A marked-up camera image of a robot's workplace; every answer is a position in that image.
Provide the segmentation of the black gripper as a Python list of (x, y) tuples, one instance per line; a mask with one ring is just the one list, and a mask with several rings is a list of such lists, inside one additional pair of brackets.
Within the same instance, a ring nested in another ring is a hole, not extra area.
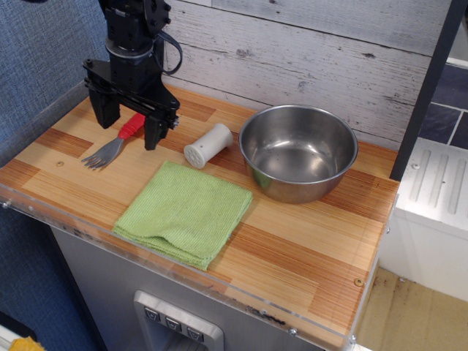
[[(86, 59), (83, 68), (89, 98), (99, 125), (107, 129), (120, 118), (120, 105), (146, 117), (145, 149), (153, 151), (178, 125), (179, 101), (162, 83), (165, 54), (155, 50), (141, 60), (110, 56), (108, 61)], [(161, 119), (154, 118), (161, 113)]]

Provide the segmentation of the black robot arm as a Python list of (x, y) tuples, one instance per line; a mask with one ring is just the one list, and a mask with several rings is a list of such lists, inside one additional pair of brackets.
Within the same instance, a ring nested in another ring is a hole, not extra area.
[(107, 61), (86, 59), (83, 66), (91, 105), (107, 129), (120, 117), (122, 105), (144, 116), (145, 148), (153, 150), (178, 124), (179, 101), (162, 82), (179, 66), (164, 68), (165, 46), (181, 46), (168, 33), (171, 7), (165, 1), (101, 1), (107, 23)]

